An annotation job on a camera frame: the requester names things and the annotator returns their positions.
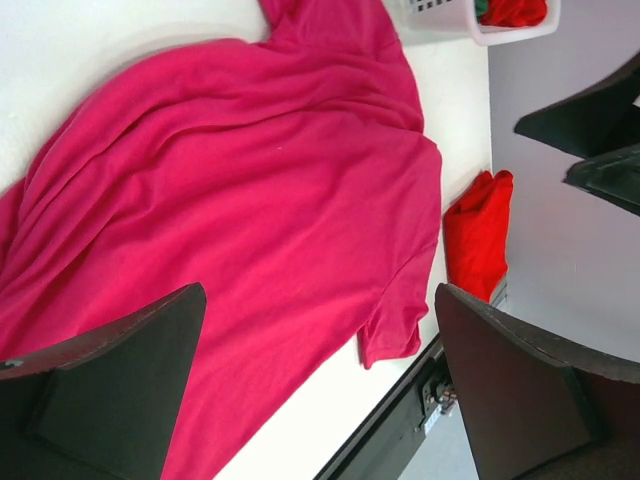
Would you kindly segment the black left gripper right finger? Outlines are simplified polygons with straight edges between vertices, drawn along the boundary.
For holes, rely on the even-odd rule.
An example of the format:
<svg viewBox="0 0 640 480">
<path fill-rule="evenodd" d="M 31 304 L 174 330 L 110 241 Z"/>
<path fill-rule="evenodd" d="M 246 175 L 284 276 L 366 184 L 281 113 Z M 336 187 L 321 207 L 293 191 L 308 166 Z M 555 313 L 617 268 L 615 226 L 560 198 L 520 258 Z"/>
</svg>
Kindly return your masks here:
<svg viewBox="0 0 640 480">
<path fill-rule="evenodd" d="M 439 334 L 482 479 L 636 479 L 639 365 L 435 294 Z"/>
</svg>

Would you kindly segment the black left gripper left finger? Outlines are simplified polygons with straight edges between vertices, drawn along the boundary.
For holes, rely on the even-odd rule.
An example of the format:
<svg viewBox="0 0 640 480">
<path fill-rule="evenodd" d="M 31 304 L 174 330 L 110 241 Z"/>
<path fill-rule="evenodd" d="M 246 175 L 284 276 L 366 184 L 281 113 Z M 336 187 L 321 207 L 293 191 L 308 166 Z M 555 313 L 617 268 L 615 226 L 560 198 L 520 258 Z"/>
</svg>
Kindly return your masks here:
<svg viewBox="0 0 640 480">
<path fill-rule="evenodd" d="M 202 285 L 186 285 L 2 361 L 2 478 L 160 478 L 205 309 Z"/>
</svg>

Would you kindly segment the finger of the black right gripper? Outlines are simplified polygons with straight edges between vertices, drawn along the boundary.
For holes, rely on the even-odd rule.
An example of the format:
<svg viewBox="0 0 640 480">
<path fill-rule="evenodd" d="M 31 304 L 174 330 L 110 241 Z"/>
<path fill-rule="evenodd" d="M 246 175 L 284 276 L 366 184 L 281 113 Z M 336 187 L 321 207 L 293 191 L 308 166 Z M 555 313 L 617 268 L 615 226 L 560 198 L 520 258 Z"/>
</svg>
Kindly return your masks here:
<svg viewBox="0 0 640 480">
<path fill-rule="evenodd" d="M 564 183 L 639 215 L 639 145 L 572 165 Z"/>
<path fill-rule="evenodd" d="M 518 120 L 514 132 L 587 159 L 639 144 L 639 57 L 587 89 Z"/>
</svg>

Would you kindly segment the pink t shirt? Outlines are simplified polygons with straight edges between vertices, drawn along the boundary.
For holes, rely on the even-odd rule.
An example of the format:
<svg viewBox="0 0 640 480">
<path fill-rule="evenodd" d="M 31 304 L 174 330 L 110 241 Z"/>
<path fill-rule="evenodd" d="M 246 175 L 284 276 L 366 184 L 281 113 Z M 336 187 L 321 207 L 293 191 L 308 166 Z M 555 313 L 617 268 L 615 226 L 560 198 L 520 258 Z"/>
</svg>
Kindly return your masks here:
<svg viewBox="0 0 640 480">
<path fill-rule="evenodd" d="M 148 58 L 86 98 L 1 199 L 1 351 L 198 282 L 163 470 L 211 479 L 346 342 L 414 355 L 441 157 L 379 1 L 265 1 L 271 33 Z"/>
</svg>

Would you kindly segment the red crumpled t shirt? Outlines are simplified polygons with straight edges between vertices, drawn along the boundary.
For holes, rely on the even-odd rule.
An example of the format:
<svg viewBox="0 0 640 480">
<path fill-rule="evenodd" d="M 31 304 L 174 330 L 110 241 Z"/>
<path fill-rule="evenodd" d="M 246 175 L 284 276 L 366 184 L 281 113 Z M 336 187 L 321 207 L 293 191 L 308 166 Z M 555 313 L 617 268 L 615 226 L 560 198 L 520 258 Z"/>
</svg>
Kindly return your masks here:
<svg viewBox="0 0 640 480">
<path fill-rule="evenodd" d="M 547 13 L 545 0 L 491 0 L 479 23 L 506 28 L 533 27 L 539 25 Z"/>
</svg>

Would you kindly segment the folded red t shirt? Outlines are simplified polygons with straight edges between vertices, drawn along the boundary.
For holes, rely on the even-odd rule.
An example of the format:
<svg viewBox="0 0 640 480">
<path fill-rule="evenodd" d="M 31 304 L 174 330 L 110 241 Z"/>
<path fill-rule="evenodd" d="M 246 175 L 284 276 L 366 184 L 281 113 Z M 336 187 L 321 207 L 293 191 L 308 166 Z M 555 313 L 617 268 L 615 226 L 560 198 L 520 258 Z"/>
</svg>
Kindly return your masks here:
<svg viewBox="0 0 640 480">
<path fill-rule="evenodd" d="M 513 174 L 481 172 L 443 217 L 449 282 L 490 302 L 508 271 Z"/>
</svg>

